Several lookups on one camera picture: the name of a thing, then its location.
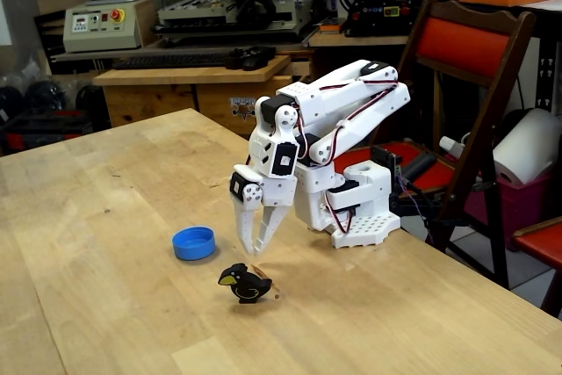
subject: bird's yellow beak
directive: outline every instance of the bird's yellow beak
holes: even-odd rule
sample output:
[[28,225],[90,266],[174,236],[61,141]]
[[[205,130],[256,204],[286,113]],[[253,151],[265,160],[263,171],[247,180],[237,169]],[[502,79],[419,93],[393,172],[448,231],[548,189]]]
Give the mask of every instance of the bird's yellow beak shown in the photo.
[[220,285],[235,285],[236,284],[236,278],[234,278],[232,276],[223,277],[219,280],[219,284]]

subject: blue bottle cap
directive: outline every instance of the blue bottle cap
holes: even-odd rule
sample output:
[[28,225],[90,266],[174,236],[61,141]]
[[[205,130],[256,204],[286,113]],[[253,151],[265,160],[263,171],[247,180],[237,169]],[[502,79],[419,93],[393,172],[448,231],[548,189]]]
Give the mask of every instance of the blue bottle cap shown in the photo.
[[215,250],[214,232],[209,227],[188,227],[173,237],[172,245],[179,259],[202,259]]

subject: red chair seat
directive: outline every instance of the red chair seat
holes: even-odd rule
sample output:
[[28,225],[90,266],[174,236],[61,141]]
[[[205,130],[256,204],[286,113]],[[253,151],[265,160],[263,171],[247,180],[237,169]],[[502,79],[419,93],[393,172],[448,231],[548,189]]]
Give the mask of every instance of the red chair seat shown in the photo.
[[[402,166],[411,162],[418,156],[422,150],[409,142],[391,142],[389,144],[381,145],[380,147],[387,149],[391,153],[395,153],[402,157]],[[335,171],[343,173],[343,170],[358,162],[364,162],[371,159],[371,150],[369,148],[356,149],[348,153],[340,155],[335,159]],[[446,166],[442,162],[437,161],[420,177],[418,177],[414,184],[423,191],[442,189],[449,184],[453,176],[453,169]]]
[[552,268],[562,270],[562,222],[516,236],[514,240],[529,255]]

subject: pink bin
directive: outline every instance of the pink bin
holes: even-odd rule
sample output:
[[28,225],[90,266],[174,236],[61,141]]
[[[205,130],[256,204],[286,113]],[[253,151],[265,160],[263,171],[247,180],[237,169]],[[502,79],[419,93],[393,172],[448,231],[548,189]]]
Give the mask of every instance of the pink bin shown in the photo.
[[[552,176],[541,177],[530,184],[513,186],[503,179],[500,184],[501,217],[506,248],[517,250],[512,240],[520,228],[532,226],[550,218]],[[487,224],[484,192],[472,192],[465,204],[465,212]]]

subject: black keyboard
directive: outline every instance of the black keyboard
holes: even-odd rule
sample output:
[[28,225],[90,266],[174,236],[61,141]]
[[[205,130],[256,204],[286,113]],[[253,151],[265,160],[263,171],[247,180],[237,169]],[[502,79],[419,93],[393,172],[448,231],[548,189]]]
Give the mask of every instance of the black keyboard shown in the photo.
[[219,68],[225,66],[226,54],[171,54],[132,57],[113,65],[115,69]]

